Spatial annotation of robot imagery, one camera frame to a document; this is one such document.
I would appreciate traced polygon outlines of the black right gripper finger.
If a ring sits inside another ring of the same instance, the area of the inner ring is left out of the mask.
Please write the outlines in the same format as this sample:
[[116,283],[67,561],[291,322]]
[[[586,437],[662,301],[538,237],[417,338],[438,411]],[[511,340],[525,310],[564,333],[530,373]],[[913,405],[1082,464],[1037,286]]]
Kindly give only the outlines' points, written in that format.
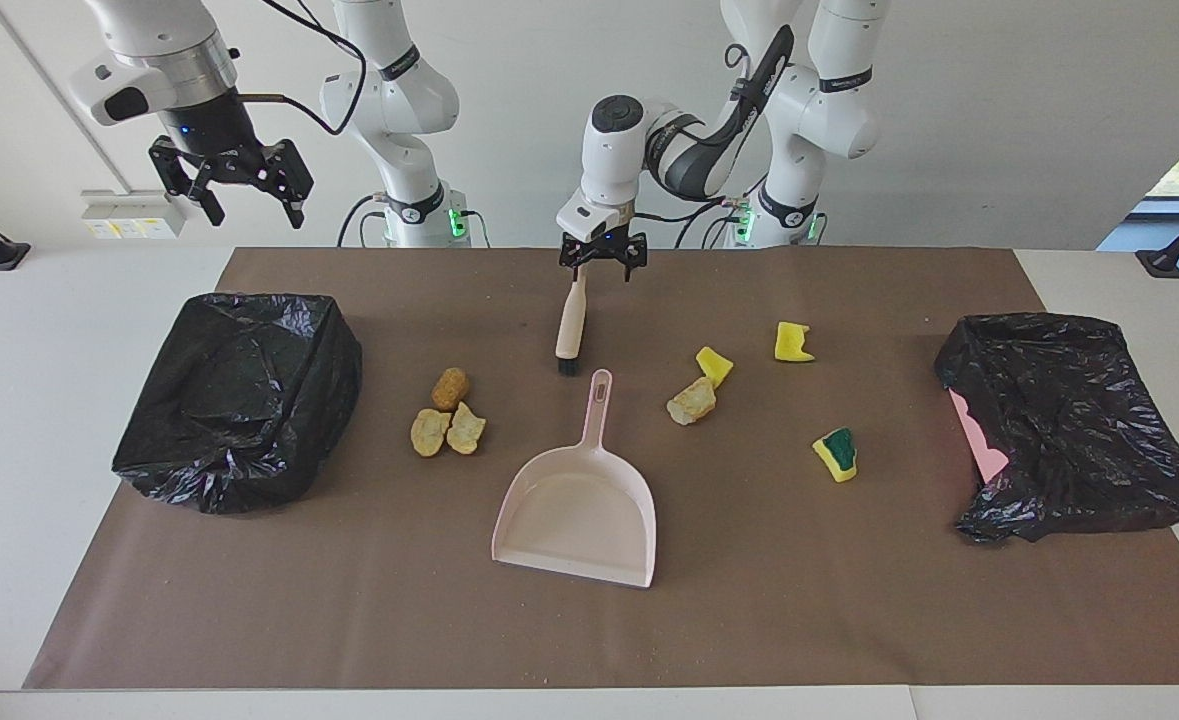
[[154,164],[156,173],[163,181],[164,190],[173,197],[185,197],[187,202],[202,210],[209,223],[219,227],[225,219],[223,206],[208,186],[215,176],[215,165],[199,158],[197,174],[187,174],[183,159],[190,156],[182,152],[169,137],[156,137],[149,148],[149,156]]
[[314,187],[314,178],[295,143],[282,140],[261,146],[261,161],[252,173],[252,187],[281,202],[291,227],[305,223],[304,204]]

